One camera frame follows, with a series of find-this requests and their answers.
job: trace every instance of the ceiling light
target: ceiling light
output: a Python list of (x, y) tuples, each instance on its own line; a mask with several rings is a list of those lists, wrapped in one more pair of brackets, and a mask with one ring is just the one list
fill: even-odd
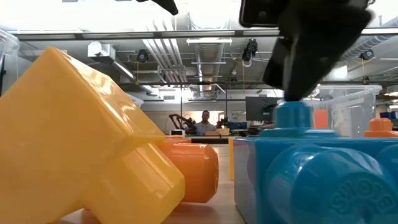
[(187, 44), (231, 44), (232, 39), (187, 39)]

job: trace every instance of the orange plastic block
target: orange plastic block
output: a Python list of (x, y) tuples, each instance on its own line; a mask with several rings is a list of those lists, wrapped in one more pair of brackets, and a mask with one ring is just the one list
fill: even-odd
[(110, 77), (55, 48), (0, 107), (0, 223), (47, 223), (79, 201), (103, 224), (138, 213), (160, 223), (184, 196), (182, 174), (155, 147), (161, 130)]
[(313, 116), (314, 116), (313, 125), (315, 129), (329, 128), (327, 110), (314, 110)]
[(392, 130), (392, 123), (387, 118), (374, 118), (369, 122), (369, 131), (365, 131), (368, 138), (396, 138), (398, 132)]
[(162, 152), (185, 177), (183, 202), (206, 203), (218, 188), (218, 155), (206, 144), (190, 144), (191, 139), (166, 139)]
[(192, 139), (190, 138), (176, 138), (176, 137), (169, 137), (165, 139), (159, 146), (159, 149), (164, 153), (168, 154), (170, 150), (172, 150), (172, 147), (174, 144), (179, 144), (179, 143), (191, 143)]

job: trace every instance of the table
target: table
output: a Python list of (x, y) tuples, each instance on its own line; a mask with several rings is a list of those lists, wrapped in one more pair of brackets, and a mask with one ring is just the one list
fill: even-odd
[[(212, 145), (220, 163), (217, 194), (206, 204), (181, 203), (164, 224), (244, 224), (235, 207), (233, 181), (229, 179), (228, 145)], [(79, 210), (64, 217), (58, 224), (100, 224), (89, 211)]]
[(192, 143), (203, 144), (228, 144), (229, 138), (241, 138), (240, 136), (186, 136)]

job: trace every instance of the man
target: man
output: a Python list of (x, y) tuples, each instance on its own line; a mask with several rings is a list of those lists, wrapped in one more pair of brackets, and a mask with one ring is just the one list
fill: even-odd
[(209, 123), (210, 112), (205, 110), (201, 114), (201, 122), (197, 123), (197, 135), (205, 135), (208, 131), (216, 131), (216, 126)]

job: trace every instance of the plastic storage bin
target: plastic storage bin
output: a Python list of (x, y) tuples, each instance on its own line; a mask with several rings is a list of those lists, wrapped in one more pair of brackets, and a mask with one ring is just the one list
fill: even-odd
[(328, 127), (320, 128), (333, 129), (340, 136), (363, 137), (376, 115), (376, 95), (380, 90), (378, 85), (322, 85), (305, 102), (314, 109), (315, 128), (320, 119), (327, 119)]
[(0, 29), (0, 68), (2, 68), (4, 55), (10, 55), (16, 50), (19, 50), (18, 38)]

